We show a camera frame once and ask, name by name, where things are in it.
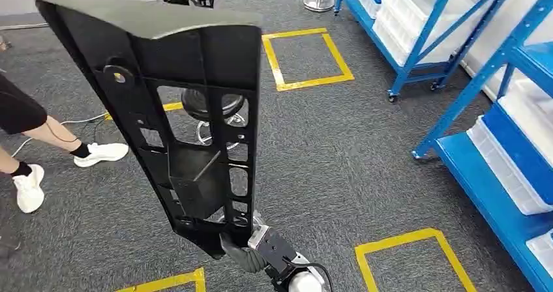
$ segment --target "yellow tape square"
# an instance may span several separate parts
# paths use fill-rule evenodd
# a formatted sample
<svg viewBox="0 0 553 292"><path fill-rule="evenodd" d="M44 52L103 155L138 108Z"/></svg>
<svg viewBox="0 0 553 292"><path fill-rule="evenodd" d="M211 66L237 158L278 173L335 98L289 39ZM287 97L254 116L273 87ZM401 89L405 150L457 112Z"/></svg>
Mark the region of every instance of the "yellow tape square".
<svg viewBox="0 0 553 292"><path fill-rule="evenodd" d="M357 263L359 264L359 269L361 270L361 274L363 275L363 279L365 280L366 288L368 292L378 292L378 288L376 287L376 282L374 281L374 277L372 276L372 273L368 266L368 262L365 257L366 254L384 250L387 248L392 248L394 246L399 246L401 244L407 244L415 241L425 240L432 237L435 237L436 240L438 240L438 243L440 244L441 249L443 250L445 256L447 257L447 260L453 267L453 270L459 277L459 280L461 281L461 284L463 285L465 290L469 292L476 292L476 288L474 288L474 285L470 281L470 278L468 277L467 273L463 269L463 266L461 265L460 261L457 259L457 256L453 252L453 249L451 248L451 246L449 246L449 243L447 243L447 240L445 240L445 236L443 235L443 233L440 230L436 230L432 228L413 231L413 232L406 233L404 235L398 235L396 237L386 238L377 242L370 242L370 243L356 246L355 256L357 258Z"/></svg>
<svg viewBox="0 0 553 292"><path fill-rule="evenodd" d="M117 290L116 292L154 292L187 284L189 282L194 282L196 284L196 292L205 292L203 267L196 269L194 272L178 274L177 276L146 282L145 284L133 285L132 287L126 287L124 289Z"/></svg>
<svg viewBox="0 0 553 292"><path fill-rule="evenodd" d="M326 45L328 46L332 56L334 57L334 60L336 61L336 63L338 64L338 67L342 71L342 74L339 76L331 76L331 77L318 78L313 80L285 83L284 77L282 76L282 72L280 71L280 66L278 65L277 55L275 54L273 45L271 44L271 39L284 38L284 37L296 37L296 36L303 36L303 35L313 35L316 33L320 33L322 35ZM332 41L332 38L328 34L328 31L326 28L288 31L285 33L271 33L269 35L263 35L262 40L263 40L263 46L265 47L265 52L267 54L267 58L269 60L269 64L271 65L271 70L273 71L273 76L275 77L277 91L286 91L286 90L292 90L292 89L298 89L298 88L312 87L314 85L325 85L327 83L336 83L336 82L355 79L353 77L353 74L351 73L350 68L347 66L346 62L344 61L344 58L342 57L342 55L338 51L338 48Z"/></svg>

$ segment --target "gray carpet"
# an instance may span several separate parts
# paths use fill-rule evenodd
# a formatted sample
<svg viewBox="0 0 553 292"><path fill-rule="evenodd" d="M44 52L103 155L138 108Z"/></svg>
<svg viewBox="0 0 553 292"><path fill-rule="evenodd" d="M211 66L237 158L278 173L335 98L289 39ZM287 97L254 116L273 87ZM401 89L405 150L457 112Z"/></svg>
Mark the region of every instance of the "gray carpet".
<svg viewBox="0 0 553 292"><path fill-rule="evenodd" d="M277 92L262 55L257 208L309 259L327 265L336 291L366 291L353 248L427 227L441 230L478 291L531 291L512 259L443 164L410 151L469 78L431 93L406 88L397 104L386 89L395 73L345 8L339 17L304 10L301 0L217 0L217 7L262 13L264 33L326 27L355 80ZM7 76L60 120L103 108L47 29L6 32ZM316 35L273 42L287 81L335 75ZM175 102L175 91L161 91ZM479 96L450 132L465 130L489 107ZM190 137L195 122L171 112ZM72 126L85 141L122 141L112 123ZM22 136L0 134L13 151ZM0 232L23 241L2 257L2 291L113 291L204 267L207 291L270 292L263 274L212 260L170 230L133 156L78 169L60 150L31 142L18 158L46 169L46 200L34 214L16 207L0 178ZM367 254L380 291L464 291L435 240ZM193 291L190 284L171 291Z"/></svg>

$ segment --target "shelf rack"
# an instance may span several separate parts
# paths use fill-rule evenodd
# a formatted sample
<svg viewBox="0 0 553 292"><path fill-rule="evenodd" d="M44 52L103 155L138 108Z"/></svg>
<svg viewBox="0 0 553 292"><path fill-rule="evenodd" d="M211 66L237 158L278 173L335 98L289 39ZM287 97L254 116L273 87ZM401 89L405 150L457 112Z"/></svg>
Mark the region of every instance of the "shelf rack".
<svg viewBox="0 0 553 292"><path fill-rule="evenodd" d="M553 97L553 42L524 45L552 8L553 0L538 0L534 4L412 152L415 158L422 158L430 148L436 151L538 292L553 291L553 278L530 252L526 241L553 228L553 212L523 215L467 133L442 138L441 135L503 65L507 65L507 70L501 82L498 99L505 94L515 68Z"/></svg>
<svg viewBox="0 0 553 292"><path fill-rule="evenodd" d="M363 29L369 35L369 37L376 44L377 48L383 53L384 57L390 63L397 73L397 77L388 90L388 97L390 102L395 102L399 96L399 92L406 84L416 83L426 80L435 80L431 86L431 90L436 90L445 87L445 82L455 71L459 62L467 54L472 44L478 39L478 36L482 33L483 29L487 26L489 21L494 17L497 10L501 7L501 4L505 0L493 0L492 4L488 7L483 17L480 19L476 28L471 32L469 37L465 40L463 45L457 50L455 55L452 55L448 61L442 63L420 63L438 44L444 41L455 29L457 29L463 22L465 22L472 14L474 14L479 8L481 8L488 0L480 0L469 11L462 15L448 30L446 30L441 36L439 36L427 49L421 52L426 40L430 36L432 28L435 26L438 18L443 12L448 0L436 0L434 9L421 31L421 35L417 39L411 53L409 54L404 66L398 65L392 55L388 52L388 49L384 46L382 41L378 38L375 32L372 30L374 20L367 14L366 10L361 6L359 0L336 0L334 13L337 15L340 12L342 1L346 2L351 13L355 19L361 24ZM423 68L437 68L441 71L431 72L429 74L417 75L414 72L418 72Z"/></svg>

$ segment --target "black shorts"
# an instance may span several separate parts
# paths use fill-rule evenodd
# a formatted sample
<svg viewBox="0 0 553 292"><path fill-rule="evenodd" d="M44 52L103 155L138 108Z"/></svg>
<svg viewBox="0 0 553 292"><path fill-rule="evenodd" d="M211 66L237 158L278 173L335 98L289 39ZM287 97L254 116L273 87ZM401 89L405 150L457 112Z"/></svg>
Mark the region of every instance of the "black shorts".
<svg viewBox="0 0 553 292"><path fill-rule="evenodd" d="M47 116L37 101L0 74L0 128L19 134L42 126Z"/></svg>

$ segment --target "blue plastic bin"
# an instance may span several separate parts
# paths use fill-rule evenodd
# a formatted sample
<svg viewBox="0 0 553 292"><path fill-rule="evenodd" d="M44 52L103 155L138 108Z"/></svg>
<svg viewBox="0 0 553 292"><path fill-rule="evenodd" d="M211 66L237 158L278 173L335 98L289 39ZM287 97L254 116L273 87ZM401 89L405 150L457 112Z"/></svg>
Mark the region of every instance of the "blue plastic bin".
<svg viewBox="0 0 553 292"><path fill-rule="evenodd" d="M543 201L553 205L553 168L509 114L495 102L483 121Z"/></svg>

